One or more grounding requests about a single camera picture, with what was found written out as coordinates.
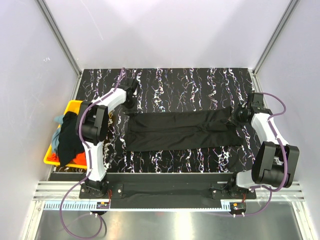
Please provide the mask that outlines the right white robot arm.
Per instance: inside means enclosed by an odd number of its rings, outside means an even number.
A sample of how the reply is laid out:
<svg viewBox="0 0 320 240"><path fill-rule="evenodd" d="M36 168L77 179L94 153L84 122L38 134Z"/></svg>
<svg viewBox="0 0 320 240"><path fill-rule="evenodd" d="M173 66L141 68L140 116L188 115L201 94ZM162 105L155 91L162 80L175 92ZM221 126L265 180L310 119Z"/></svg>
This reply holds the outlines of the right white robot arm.
<svg viewBox="0 0 320 240"><path fill-rule="evenodd" d="M230 118L233 124L250 124L260 141L252 168L234 173L226 185L228 195L235 199L257 188L275 193L289 188L294 180L300 150L283 138L274 121L287 108L284 106L281 112L273 113L265 106L265 95L249 93L247 102L239 105Z"/></svg>

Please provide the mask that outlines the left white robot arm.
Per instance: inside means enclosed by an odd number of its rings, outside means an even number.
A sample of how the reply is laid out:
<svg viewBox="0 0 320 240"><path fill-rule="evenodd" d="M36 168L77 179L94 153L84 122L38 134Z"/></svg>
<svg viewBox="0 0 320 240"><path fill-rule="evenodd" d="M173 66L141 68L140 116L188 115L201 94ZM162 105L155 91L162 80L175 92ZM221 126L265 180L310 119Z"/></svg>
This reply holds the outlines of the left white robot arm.
<svg viewBox="0 0 320 240"><path fill-rule="evenodd" d="M108 134L109 113L120 105L133 108L139 90L136 79L125 77L105 95L80 104L75 131L84 147L87 165L86 176L80 183L82 191L88 191L97 198L108 193L108 184L104 180L103 144Z"/></svg>

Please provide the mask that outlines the black t-shirt with blue print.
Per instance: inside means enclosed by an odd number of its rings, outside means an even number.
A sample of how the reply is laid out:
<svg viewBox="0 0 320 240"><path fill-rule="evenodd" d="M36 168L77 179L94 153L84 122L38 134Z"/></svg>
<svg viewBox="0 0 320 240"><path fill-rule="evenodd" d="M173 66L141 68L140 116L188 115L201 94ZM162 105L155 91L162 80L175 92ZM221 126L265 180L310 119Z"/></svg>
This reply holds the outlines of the black t-shirt with blue print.
<svg viewBox="0 0 320 240"><path fill-rule="evenodd" d="M78 115L72 111L68 111L63 118L57 149L61 167L68 165L68 162L77 154L85 152L83 144L76 134L77 118Z"/></svg>

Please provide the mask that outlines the orange t-shirt in bin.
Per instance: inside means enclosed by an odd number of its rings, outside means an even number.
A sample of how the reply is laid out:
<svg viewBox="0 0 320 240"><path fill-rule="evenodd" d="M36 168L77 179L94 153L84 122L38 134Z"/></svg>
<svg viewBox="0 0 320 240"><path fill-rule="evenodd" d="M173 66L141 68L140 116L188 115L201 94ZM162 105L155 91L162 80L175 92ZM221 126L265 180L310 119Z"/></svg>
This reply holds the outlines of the orange t-shirt in bin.
<svg viewBox="0 0 320 240"><path fill-rule="evenodd" d="M56 153L52 153L51 155L49 155L49 157L47 157L47 160L49 162L54 162L54 163L60 162L60 159ZM86 153L82 152L77 154L75 158L73 158L71 161L68 162L68 164L86 166L87 165Z"/></svg>

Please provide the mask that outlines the grey-blue t-shirt in bin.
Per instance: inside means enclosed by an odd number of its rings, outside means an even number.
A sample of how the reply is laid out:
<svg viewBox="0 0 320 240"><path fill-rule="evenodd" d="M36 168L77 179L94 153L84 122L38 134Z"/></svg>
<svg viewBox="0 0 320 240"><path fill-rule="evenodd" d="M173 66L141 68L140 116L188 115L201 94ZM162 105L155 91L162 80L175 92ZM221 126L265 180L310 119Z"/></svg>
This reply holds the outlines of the grey-blue t-shirt in bin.
<svg viewBox="0 0 320 240"><path fill-rule="evenodd" d="M59 136L61 133L61 126L64 121L63 118L64 118L64 115L59 115L54 118L54 122L58 124L58 128L53 133L52 138L51 138L51 150L56 155L58 154Z"/></svg>

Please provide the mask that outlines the right small connector box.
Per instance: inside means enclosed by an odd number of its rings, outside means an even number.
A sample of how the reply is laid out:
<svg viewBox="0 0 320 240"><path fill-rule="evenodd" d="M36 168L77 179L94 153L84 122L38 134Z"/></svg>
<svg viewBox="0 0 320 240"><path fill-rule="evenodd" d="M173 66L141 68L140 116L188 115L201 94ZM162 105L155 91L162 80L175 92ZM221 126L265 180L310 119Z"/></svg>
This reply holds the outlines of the right small connector box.
<svg viewBox="0 0 320 240"><path fill-rule="evenodd" d="M247 204L245 202L233 202L230 204L230 209L232 211L242 211L245 212L247 209Z"/></svg>

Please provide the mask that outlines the small connector box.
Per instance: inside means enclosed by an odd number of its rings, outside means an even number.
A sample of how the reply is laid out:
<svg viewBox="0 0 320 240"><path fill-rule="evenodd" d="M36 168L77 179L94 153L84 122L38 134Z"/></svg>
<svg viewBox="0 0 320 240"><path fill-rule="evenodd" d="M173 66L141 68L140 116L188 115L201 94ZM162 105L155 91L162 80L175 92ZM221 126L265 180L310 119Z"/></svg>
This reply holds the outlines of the small connector box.
<svg viewBox="0 0 320 240"><path fill-rule="evenodd" d="M245 202L233 202L230 204L230 209L232 211L242 211L245 212L247 209L247 204Z"/></svg>
<svg viewBox="0 0 320 240"><path fill-rule="evenodd" d="M109 210L110 209L110 202L108 201L98 201L96 204L97 210Z"/></svg>

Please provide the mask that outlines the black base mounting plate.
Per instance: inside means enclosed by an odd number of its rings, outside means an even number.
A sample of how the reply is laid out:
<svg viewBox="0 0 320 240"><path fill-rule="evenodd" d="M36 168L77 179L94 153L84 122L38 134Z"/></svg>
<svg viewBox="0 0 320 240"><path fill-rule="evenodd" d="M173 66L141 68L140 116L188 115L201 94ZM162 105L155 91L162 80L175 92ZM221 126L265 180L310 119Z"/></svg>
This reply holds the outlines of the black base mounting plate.
<svg viewBox="0 0 320 240"><path fill-rule="evenodd" d="M81 199L106 199L111 209L213 210L222 200L254 200L236 186L234 173L107 173L101 183L81 187Z"/></svg>

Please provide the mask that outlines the left small connector box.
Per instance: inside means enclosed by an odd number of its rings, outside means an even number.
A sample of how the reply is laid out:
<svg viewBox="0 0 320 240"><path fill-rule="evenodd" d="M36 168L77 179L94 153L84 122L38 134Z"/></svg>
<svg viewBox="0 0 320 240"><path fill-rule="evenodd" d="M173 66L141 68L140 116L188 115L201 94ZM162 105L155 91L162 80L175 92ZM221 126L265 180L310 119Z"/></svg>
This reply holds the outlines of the left small connector box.
<svg viewBox="0 0 320 240"><path fill-rule="evenodd" d="M97 210L109 210L110 209L110 202L108 201L98 201L96 204Z"/></svg>

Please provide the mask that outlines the left aluminium frame post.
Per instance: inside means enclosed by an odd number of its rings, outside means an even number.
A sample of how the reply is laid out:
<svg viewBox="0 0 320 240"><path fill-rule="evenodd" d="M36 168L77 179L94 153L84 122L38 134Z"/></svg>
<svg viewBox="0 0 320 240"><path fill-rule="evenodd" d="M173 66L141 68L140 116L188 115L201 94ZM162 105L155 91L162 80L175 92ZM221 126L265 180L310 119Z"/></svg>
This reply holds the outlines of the left aluminium frame post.
<svg viewBox="0 0 320 240"><path fill-rule="evenodd" d="M42 15L44 16L47 24L49 25L55 39L57 40L60 48L62 49L65 57L67 58L71 68L73 69L73 71L75 72L76 76L79 77L82 73L82 70L80 69L80 67L78 66L70 48L68 47L60 29L58 24L56 23L56 20L53 16L53 14L51 13L49 6L47 5L45 0L35 0L36 4L38 5Z"/></svg>

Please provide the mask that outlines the aluminium frame post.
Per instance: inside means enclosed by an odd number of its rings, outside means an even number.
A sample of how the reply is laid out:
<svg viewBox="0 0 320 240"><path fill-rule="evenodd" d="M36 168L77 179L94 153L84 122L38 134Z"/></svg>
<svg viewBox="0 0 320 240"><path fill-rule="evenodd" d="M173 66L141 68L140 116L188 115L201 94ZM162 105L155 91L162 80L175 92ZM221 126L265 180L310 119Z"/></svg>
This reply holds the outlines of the aluminium frame post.
<svg viewBox="0 0 320 240"><path fill-rule="evenodd" d="M58 24L56 23L56 20L53 16L53 14L51 13L49 6L47 5L45 0L35 0L36 4L38 5L42 15L44 16L47 24L49 25L55 39L57 40L60 48L62 49L65 57L67 58L71 68L73 69L73 71L75 72L76 76L79 77L82 73L82 70L80 69L80 67L78 66L70 48L68 47L60 29Z"/></svg>
<svg viewBox="0 0 320 240"><path fill-rule="evenodd" d="M263 66L264 62L266 61L268 55L270 54L273 46L277 42L278 38L280 37L281 33L283 32L285 26L287 25L288 21L290 20L292 14L296 10L300 0L290 0L284 13L282 14L276 28L274 29L270 39L267 42L266 47L264 48L261 56L259 57L255 67L252 69L252 73L256 76L260 71L261 67Z"/></svg>

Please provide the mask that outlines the right aluminium frame post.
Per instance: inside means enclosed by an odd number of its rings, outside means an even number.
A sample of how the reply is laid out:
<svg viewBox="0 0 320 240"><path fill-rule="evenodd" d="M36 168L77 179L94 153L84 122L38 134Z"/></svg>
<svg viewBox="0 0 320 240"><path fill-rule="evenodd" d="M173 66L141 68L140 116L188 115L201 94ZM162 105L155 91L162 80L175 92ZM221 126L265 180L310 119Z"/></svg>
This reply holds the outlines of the right aluminium frame post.
<svg viewBox="0 0 320 240"><path fill-rule="evenodd" d="M261 56L259 57L255 67L252 69L252 73L256 76L260 71L261 67L263 66L264 62L266 61L268 55L270 54L273 46L277 42L278 38L280 37L281 33L283 32L285 26L287 25L288 21L290 20L292 14L296 10L300 0L290 0L284 13L282 14L276 28L274 29L270 39L267 42L266 47L264 48Z"/></svg>

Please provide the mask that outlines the aluminium front rail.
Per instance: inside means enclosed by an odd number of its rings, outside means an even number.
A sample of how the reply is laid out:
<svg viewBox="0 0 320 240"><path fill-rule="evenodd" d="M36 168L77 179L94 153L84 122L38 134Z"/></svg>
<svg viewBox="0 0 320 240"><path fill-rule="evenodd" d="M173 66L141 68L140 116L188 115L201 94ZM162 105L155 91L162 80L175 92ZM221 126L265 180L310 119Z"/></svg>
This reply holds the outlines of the aluminium front rail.
<svg viewBox="0 0 320 240"><path fill-rule="evenodd" d="M34 201L60 201L67 195L67 200L78 200L78 199L99 199L101 196L94 193L88 193L82 189L80 185L75 186L70 193L68 191L75 185L73 181L40 181L37 185L35 190L33 200ZM111 187L111 193L107 194L112 199L123 199L125 195L129 192L129 187L123 184L115 183ZM231 194L223 192L222 190L209 190L210 195L218 200L222 201L240 201L243 199L243 194L239 193L236 196L232 197ZM246 194L245 199L247 201L264 201L267 200L270 196L270 191L263 187L259 187L254 191L250 191ZM281 202L281 201L288 201L288 202L303 202L304 196L301 191L299 183L295 182L293 186L290 188L283 188L280 191L272 193L272 201Z"/></svg>

